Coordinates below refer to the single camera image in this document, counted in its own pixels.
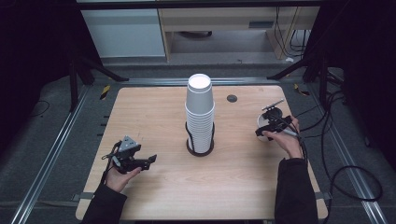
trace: white paper cup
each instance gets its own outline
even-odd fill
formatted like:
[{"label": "white paper cup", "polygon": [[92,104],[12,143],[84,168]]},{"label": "white paper cup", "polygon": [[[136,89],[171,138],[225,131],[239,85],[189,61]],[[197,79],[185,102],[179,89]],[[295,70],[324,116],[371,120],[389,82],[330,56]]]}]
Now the white paper cup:
[{"label": "white paper cup", "polygon": [[195,125],[195,126],[206,126],[206,125],[211,125],[213,123],[213,119],[209,118],[209,119],[204,119],[204,120],[198,120],[198,119],[190,119],[187,118],[187,122],[189,123],[189,125]]},{"label": "white paper cup", "polygon": [[191,134],[193,134],[193,136],[195,136],[195,137],[202,136],[202,135],[209,135],[213,129],[212,125],[207,126],[205,128],[199,128],[199,127],[195,127],[195,126],[191,126],[188,128],[189,128],[189,132]]},{"label": "white paper cup", "polygon": [[212,136],[212,130],[210,130],[210,132],[208,132],[208,131],[199,131],[199,130],[189,129],[189,132],[191,133],[194,140],[197,140],[197,141],[199,141],[202,138],[207,138],[207,137]]},{"label": "white paper cup", "polygon": [[214,120],[215,117],[215,103],[213,103],[213,107],[211,110],[205,114],[194,114],[192,113],[188,108],[187,105],[186,107],[186,116],[187,120],[192,121],[192,122],[207,122],[207,121],[212,121]]},{"label": "white paper cup", "polygon": [[[203,139],[200,141],[193,141],[194,152],[196,153],[206,153],[211,147],[212,138]],[[189,147],[192,148],[191,139],[189,137]]]},{"label": "white paper cup", "polygon": [[203,115],[214,107],[212,82],[205,74],[195,74],[187,85],[186,108],[197,115]]}]

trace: black cable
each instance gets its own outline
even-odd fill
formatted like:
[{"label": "black cable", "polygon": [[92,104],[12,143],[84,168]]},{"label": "black cable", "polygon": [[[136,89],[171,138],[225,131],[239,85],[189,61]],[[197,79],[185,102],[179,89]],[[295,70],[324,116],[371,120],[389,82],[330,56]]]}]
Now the black cable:
[{"label": "black cable", "polygon": [[[304,30],[303,44],[300,44],[300,41],[298,40],[298,36],[297,36],[298,30],[294,30],[294,31],[293,31],[293,34],[291,35],[291,39],[290,39],[290,42],[289,42],[290,49],[292,49],[292,50],[294,50],[294,51],[297,51],[297,52],[304,52],[304,51],[305,51],[305,46],[306,46],[306,44],[305,44],[306,31],[307,31],[307,30]],[[297,40],[297,43],[298,43],[299,45],[293,45],[293,44],[292,44],[292,40],[293,40],[294,36],[295,36],[295,39]]]},{"label": "black cable", "polygon": [[[280,48],[282,49],[282,52],[283,52],[286,56],[288,56],[288,57],[298,57],[298,56],[301,56],[301,54],[300,54],[300,55],[290,54],[290,53],[288,53],[288,51],[286,50],[286,46],[285,46],[285,44],[284,44],[285,42],[284,42],[284,40],[283,40],[282,32],[280,31],[280,26],[279,26],[278,20],[279,20],[279,7],[276,7],[276,22],[275,22],[275,26],[274,26],[274,37],[275,37],[275,40],[276,40],[277,44],[278,44],[278,45],[280,46]],[[282,44],[280,44],[279,40],[278,40],[277,37],[276,37],[276,27],[277,27],[277,30],[279,31],[279,35],[280,35],[280,39],[281,39],[281,41],[282,41]]]},{"label": "black cable", "polygon": [[[332,94],[328,100],[327,100],[327,104],[332,104],[333,103],[333,97],[334,94]],[[329,178],[331,184],[330,184],[330,194],[332,195],[333,192],[333,188],[338,189],[342,194],[346,195],[349,198],[355,199],[355,200],[360,200],[360,201],[364,201],[364,202],[375,202],[378,201],[382,195],[383,195],[383,189],[382,189],[382,185],[380,183],[380,181],[375,177],[375,175],[373,175],[371,172],[369,172],[368,170],[359,167],[359,166],[355,166],[355,165],[346,165],[346,166],[342,166],[341,168],[339,168],[332,176],[330,176],[327,164],[326,164],[326,160],[325,160],[325,156],[324,156],[324,132],[326,130],[326,126],[327,123],[329,122],[329,118],[332,116],[331,114],[331,107],[328,107],[328,114],[326,116],[325,122],[323,124],[322,127],[322,135],[320,137],[320,151],[321,151],[321,160],[322,160],[322,164],[323,164],[323,168],[325,170],[326,176]],[[362,198],[362,197],[358,197],[355,196],[353,194],[350,194],[348,192],[346,192],[345,190],[343,190],[341,187],[339,187],[338,185],[335,184],[335,178],[341,173],[341,171],[345,170],[345,169],[359,169],[364,171],[367,175],[369,175],[374,181],[375,183],[379,186],[379,193],[374,197],[374,198]],[[328,204],[328,215],[326,216],[326,218],[323,221],[323,224],[327,223],[327,221],[329,220],[330,214],[332,211],[332,199],[329,200],[329,204]]]},{"label": "black cable", "polygon": [[307,110],[301,112],[300,114],[297,114],[297,115],[294,116],[294,117],[295,117],[295,118],[298,118],[299,116],[301,116],[301,115],[303,115],[303,114],[306,114],[306,113],[308,113],[309,111],[314,110],[315,108],[318,108],[318,107],[319,107],[319,105],[315,105],[314,107],[312,107],[312,108],[310,108],[310,109],[307,109]]},{"label": "black cable", "polygon": [[[330,100],[330,102],[327,102],[327,103],[326,103],[326,105],[325,105],[326,108],[330,108],[330,107],[332,106],[333,97],[334,97],[336,94],[339,94],[339,93],[342,93],[342,92],[341,92],[341,91],[336,91],[336,92],[334,92],[334,93],[330,96],[331,100]],[[306,128],[301,129],[300,132],[304,132],[304,131],[310,130],[310,129],[315,128],[316,126],[318,126],[318,125],[326,118],[326,116],[328,115],[328,113],[329,113],[329,109],[326,109],[325,112],[324,112],[324,114],[323,114],[323,116],[320,118],[320,120],[318,120],[316,123],[314,123],[314,124],[312,124],[312,125],[310,125],[310,126],[308,126],[308,127],[306,127]]]},{"label": "black cable", "polygon": [[44,111],[42,111],[42,112],[40,112],[38,114],[31,115],[30,116],[31,118],[32,117],[37,117],[37,116],[40,116],[40,115],[44,114],[50,108],[50,103],[48,101],[38,101],[38,103],[46,103],[47,104],[47,108],[45,108]]},{"label": "black cable", "polygon": [[[17,208],[20,204],[20,201],[13,202],[0,202],[0,208]],[[36,201],[35,207],[37,206],[51,206],[51,207],[77,207],[78,202],[69,202],[69,201]]]},{"label": "black cable", "polygon": [[118,143],[116,143],[116,144],[114,145],[114,147],[111,149],[110,154],[107,154],[107,155],[105,155],[104,157],[102,157],[102,160],[108,159],[108,162],[107,162],[106,169],[103,171],[102,178],[101,178],[101,180],[100,180],[99,185],[105,184],[108,171],[111,170],[111,169],[114,167],[114,166],[111,166],[111,167],[110,167],[110,164],[111,164],[111,162],[112,162],[111,158],[113,157],[116,148],[119,148],[120,145],[121,145],[121,143],[122,143],[122,141],[119,141]]},{"label": "black cable", "polygon": [[316,137],[321,137],[323,134],[326,134],[326,133],[328,133],[329,132],[329,130],[330,130],[330,128],[331,128],[331,126],[326,130],[326,132],[324,132],[324,133],[321,133],[321,134],[318,134],[318,135],[309,135],[309,136],[307,136],[306,138],[316,138]]},{"label": "black cable", "polygon": [[303,151],[303,156],[304,156],[305,164],[308,165],[308,150],[306,149],[306,145],[305,145],[304,138],[302,138],[302,137],[300,136],[299,142],[300,142],[301,149],[302,149],[302,151]]}]

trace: wire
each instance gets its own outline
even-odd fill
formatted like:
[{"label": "wire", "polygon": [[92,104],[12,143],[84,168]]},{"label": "wire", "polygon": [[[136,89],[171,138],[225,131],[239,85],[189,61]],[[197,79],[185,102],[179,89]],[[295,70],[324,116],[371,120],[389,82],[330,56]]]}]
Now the wire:
[{"label": "wire", "polygon": [[[332,102],[334,103],[334,102],[336,102],[337,100],[341,100],[341,99],[344,99],[344,97],[339,97],[339,98],[336,98],[336,99],[332,99]],[[310,128],[313,128],[313,127],[317,126],[322,120],[323,120],[323,119],[321,119],[319,122],[317,122],[316,124],[312,125],[312,126],[309,127],[309,128],[305,128],[304,131],[306,131],[306,130],[308,130],[308,129],[310,129]],[[323,133],[321,133],[321,134],[318,134],[318,135],[307,136],[306,138],[320,137],[320,136],[322,136],[323,134],[328,133],[329,130],[331,129],[331,127],[332,127],[332,123],[330,123],[328,129],[327,129],[325,132],[323,132]]]},{"label": "wire", "polygon": [[111,161],[112,161],[111,158],[113,157],[114,152],[116,151],[116,148],[120,147],[121,143],[122,143],[122,141],[119,141],[118,143],[116,143],[114,145],[114,147],[111,149],[110,154],[107,154],[104,157],[102,157],[102,160],[108,159],[108,162],[107,162],[106,169],[103,171],[102,178],[100,180],[99,185],[105,184],[108,171],[111,170],[114,167],[114,166],[110,167],[110,164],[111,164]]},{"label": "wire", "polygon": [[[339,93],[342,93],[342,92],[341,92],[341,91],[336,91],[336,92],[334,92],[333,94],[331,94],[331,96],[330,96],[330,101],[327,102],[326,105],[325,105],[326,108],[330,108],[330,107],[332,106],[332,103],[333,103],[333,102],[335,102],[335,101],[337,101],[337,100],[339,100],[339,99],[342,99],[342,98],[337,98],[337,99],[335,99],[335,100],[333,99],[334,96],[335,96],[336,94],[339,94]],[[329,109],[326,109],[326,110],[325,110],[325,113],[324,113],[323,116],[320,118],[320,120],[318,120],[316,123],[314,123],[314,124],[312,124],[312,125],[310,125],[310,126],[308,126],[308,127],[306,127],[306,128],[301,129],[300,132],[305,132],[305,131],[307,131],[307,130],[313,129],[313,128],[315,128],[316,126],[318,126],[318,125],[326,118],[326,116],[328,115],[329,111],[330,111]]]},{"label": "wire", "polygon": [[[326,164],[326,160],[325,160],[325,156],[324,156],[324,133],[326,130],[326,127],[328,126],[328,122],[330,120],[330,118],[332,118],[332,113],[331,113],[331,105],[335,102],[334,101],[334,96],[335,94],[332,94],[328,99],[327,99],[327,105],[328,105],[328,109],[327,109],[327,116],[325,119],[325,122],[323,124],[322,127],[322,135],[320,137],[320,152],[321,152],[321,160],[322,160],[322,164],[323,164],[323,168],[324,171],[326,173],[326,176],[329,178],[331,184],[330,184],[330,194],[332,195],[333,189],[336,188],[338,189],[342,194],[346,195],[349,198],[355,199],[355,200],[360,200],[360,201],[365,201],[365,202],[375,202],[378,201],[382,195],[383,195],[383,189],[382,189],[382,185],[380,183],[380,181],[375,177],[375,175],[373,175],[371,172],[369,172],[368,170],[359,167],[359,166],[355,166],[355,165],[347,165],[347,166],[342,166],[341,168],[339,168],[333,175],[330,175],[327,164]],[[346,192],[344,189],[342,189],[341,187],[339,187],[338,185],[335,184],[335,179],[336,177],[345,169],[359,169],[362,170],[363,172],[365,172],[368,176],[370,176],[375,183],[378,185],[379,187],[379,192],[378,194],[374,197],[374,198],[362,198],[362,197],[358,197],[355,196],[353,194],[350,194],[348,192]],[[327,221],[329,220],[330,214],[332,211],[332,199],[329,200],[329,204],[328,204],[328,215],[326,216],[326,218],[323,221],[323,224],[327,223]]]},{"label": "wire", "polygon": [[[277,27],[277,30],[279,31],[279,35],[280,35],[280,39],[282,41],[282,44],[279,42],[279,40],[278,40],[278,38],[276,36],[276,27]],[[302,56],[301,54],[298,54],[298,55],[290,54],[286,50],[286,46],[284,44],[285,41],[283,40],[283,35],[282,35],[282,32],[280,31],[280,26],[279,26],[279,7],[276,7],[276,22],[275,22],[275,26],[274,26],[274,37],[275,37],[275,40],[276,40],[277,44],[281,47],[282,53],[284,53],[286,56],[288,56],[288,57],[299,57],[299,56]]]},{"label": "wire", "polygon": [[300,113],[300,114],[297,114],[296,116],[294,116],[295,118],[298,118],[298,117],[300,117],[301,115],[303,115],[303,114],[306,114],[306,113],[308,113],[309,111],[312,111],[312,110],[314,110],[315,108],[318,108],[319,107],[319,105],[315,105],[314,107],[312,107],[312,108],[310,108],[310,109],[307,109],[307,110],[305,110],[304,112],[302,112],[302,113]]},{"label": "wire", "polygon": [[[0,202],[0,208],[16,208],[20,203],[20,201]],[[78,203],[69,201],[36,201],[35,207],[39,205],[51,207],[77,207]]]},{"label": "wire", "polygon": [[[292,49],[292,50],[294,50],[294,51],[297,51],[297,52],[304,52],[304,51],[305,51],[305,46],[306,46],[306,44],[305,44],[305,38],[306,38],[306,32],[307,32],[307,31],[308,31],[308,30],[304,30],[303,44],[300,44],[300,41],[298,40],[298,33],[299,33],[299,31],[298,31],[298,30],[294,30],[294,31],[293,31],[293,34],[291,35],[291,39],[290,39],[290,42],[289,42],[290,49]],[[299,45],[293,45],[293,44],[292,44],[292,40],[293,40],[294,36],[296,36],[295,38],[296,38],[297,43],[298,43]]]}]

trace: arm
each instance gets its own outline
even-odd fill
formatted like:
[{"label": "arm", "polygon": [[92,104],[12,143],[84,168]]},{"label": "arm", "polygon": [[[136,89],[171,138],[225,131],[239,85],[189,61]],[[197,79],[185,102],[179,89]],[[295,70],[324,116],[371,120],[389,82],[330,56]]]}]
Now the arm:
[{"label": "arm", "polygon": [[122,175],[116,169],[110,169],[106,176],[106,183],[100,185],[94,193],[81,224],[119,223],[122,208],[127,199],[120,192],[128,184],[128,181],[138,175],[140,171],[139,167]]},{"label": "arm", "polygon": [[[298,120],[294,117],[292,124],[299,132]],[[278,168],[276,224],[318,223],[315,192],[298,139],[286,133],[263,132],[263,135],[273,138],[289,155],[289,159],[281,161]]]},{"label": "arm", "polygon": [[303,159],[279,164],[275,219],[276,224],[318,223],[317,200]]}]

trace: human hand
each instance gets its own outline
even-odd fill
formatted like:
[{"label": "human hand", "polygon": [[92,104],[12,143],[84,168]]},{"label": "human hand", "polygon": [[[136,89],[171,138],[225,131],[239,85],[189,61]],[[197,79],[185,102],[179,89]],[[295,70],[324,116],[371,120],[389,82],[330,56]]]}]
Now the human hand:
[{"label": "human hand", "polygon": [[113,189],[116,192],[120,193],[128,184],[128,181],[131,180],[136,175],[140,174],[141,171],[142,168],[137,167],[131,172],[128,172],[125,175],[123,175],[120,172],[118,172],[116,168],[113,167],[107,172],[106,185],[110,189]]},{"label": "human hand", "polygon": [[[295,127],[297,133],[300,132],[298,120],[294,116],[291,116],[291,126]],[[264,136],[273,138],[279,144],[279,146],[282,147],[289,154],[289,158],[303,157],[303,152],[301,151],[300,142],[296,137],[283,132],[271,133],[271,132],[263,131],[262,134]]]}]

